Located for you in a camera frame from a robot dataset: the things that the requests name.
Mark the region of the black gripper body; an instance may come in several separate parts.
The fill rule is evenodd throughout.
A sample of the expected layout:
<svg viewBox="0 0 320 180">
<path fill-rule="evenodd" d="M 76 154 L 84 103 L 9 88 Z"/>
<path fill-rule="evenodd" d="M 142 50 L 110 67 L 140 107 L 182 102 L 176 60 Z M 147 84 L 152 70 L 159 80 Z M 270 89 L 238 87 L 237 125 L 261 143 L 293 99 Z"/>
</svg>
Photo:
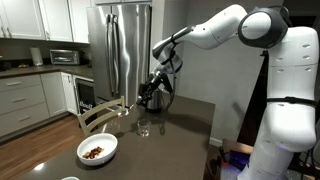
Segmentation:
<svg viewBox="0 0 320 180">
<path fill-rule="evenodd" d="M 149 100 L 152 97 L 152 93 L 162 83 L 160 75 L 151 74 L 148 79 L 139 85 L 138 98 L 140 100 Z"/>
</svg>

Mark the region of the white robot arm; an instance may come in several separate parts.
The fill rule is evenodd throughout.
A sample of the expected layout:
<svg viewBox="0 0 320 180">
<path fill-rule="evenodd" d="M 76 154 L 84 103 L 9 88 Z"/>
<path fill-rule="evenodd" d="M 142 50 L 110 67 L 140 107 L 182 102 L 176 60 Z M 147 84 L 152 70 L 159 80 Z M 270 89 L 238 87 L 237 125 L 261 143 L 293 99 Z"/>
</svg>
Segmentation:
<svg viewBox="0 0 320 180">
<path fill-rule="evenodd" d="M 159 85 L 173 91 L 167 76 L 182 67 L 176 45 L 186 41 L 209 50 L 232 37 L 269 55 L 266 109 L 249 162 L 237 180 L 285 180 L 293 155 L 316 143 L 314 87 L 319 62 L 317 31 L 292 26 L 287 14 L 273 7 L 247 12 L 234 4 L 158 42 L 152 49 L 158 65 L 140 85 L 136 103 L 145 106 Z"/>
</svg>

